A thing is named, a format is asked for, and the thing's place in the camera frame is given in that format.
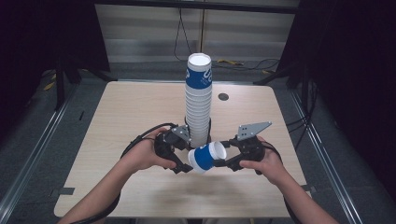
forearm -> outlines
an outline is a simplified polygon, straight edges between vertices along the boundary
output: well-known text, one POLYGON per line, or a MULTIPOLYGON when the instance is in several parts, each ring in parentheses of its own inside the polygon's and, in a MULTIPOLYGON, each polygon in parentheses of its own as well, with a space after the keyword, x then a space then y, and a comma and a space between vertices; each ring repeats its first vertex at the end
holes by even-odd
POLYGON ((277 186, 284 195, 291 210, 302 223, 337 223, 337 221, 306 194, 291 175, 284 178, 277 186))
POLYGON ((90 193, 77 203, 59 223, 71 223, 104 211, 120 194, 122 187, 133 173, 135 170, 126 169, 122 161, 116 163, 90 193))

stack of paper cups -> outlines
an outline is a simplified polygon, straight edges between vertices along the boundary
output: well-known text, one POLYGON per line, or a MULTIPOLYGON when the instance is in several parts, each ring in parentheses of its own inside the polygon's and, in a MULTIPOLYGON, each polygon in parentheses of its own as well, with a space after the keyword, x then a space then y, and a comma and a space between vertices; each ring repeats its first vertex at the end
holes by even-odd
POLYGON ((190 127, 191 147, 206 144, 212 102, 212 62, 203 53, 189 57, 186 75, 186 122, 190 127))

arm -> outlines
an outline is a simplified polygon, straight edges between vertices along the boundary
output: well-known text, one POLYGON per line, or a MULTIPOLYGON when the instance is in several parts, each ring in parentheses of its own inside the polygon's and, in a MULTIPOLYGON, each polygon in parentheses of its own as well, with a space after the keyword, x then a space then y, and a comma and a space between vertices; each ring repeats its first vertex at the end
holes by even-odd
POLYGON ((272 184, 276 185, 302 223, 338 223, 305 193, 272 150, 265 149, 265 156, 260 162, 240 161, 240 165, 261 171, 272 184))
POLYGON ((154 139, 165 129, 157 129, 148 134, 147 139, 133 147, 114 167, 103 177, 103 179, 58 223, 71 223, 91 217, 105 210, 119 195, 122 187, 129 177, 139 170, 145 170, 153 165, 164 168, 175 168, 173 161, 158 157, 154 151, 154 139))

hand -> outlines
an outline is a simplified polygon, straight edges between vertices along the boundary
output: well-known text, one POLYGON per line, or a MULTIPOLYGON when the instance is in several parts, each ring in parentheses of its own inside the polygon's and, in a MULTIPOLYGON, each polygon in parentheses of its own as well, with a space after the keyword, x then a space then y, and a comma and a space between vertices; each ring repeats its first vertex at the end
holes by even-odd
MULTIPOLYGON (((262 137, 257 137, 261 142, 266 142, 262 137)), ((285 176, 289 175, 280 158, 271 149, 265 149, 265 156, 261 161, 240 161, 239 165, 244 168, 261 171, 274 185, 278 185, 285 176)))
POLYGON ((167 131, 165 128, 159 128, 152 131, 144 139, 136 144, 120 161, 123 161, 128 170, 136 172, 138 170, 145 170, 153 165, 158 165, 163 168, 175 168, 176 164, 173 161, 163 159, 154 150, 155 137, 162 132, 167 131))

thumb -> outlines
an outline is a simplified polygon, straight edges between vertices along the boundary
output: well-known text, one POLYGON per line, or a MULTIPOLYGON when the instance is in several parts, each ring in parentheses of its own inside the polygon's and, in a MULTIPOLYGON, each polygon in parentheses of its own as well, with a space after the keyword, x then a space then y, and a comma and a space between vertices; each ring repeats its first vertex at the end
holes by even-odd
POLYGON ((163 158, 158 158, 156 164, 163 168, 168 168, 168 169, 173 169, 176 167, 176 163, 174 161, 169 161, 163 158))
POLYGON ((261 169, 261 165, 257 161, 240 161, 239 165, 244 167, 244 168, 248 168, 248 169, 254 169, 254 170, 260 170, 261 169))

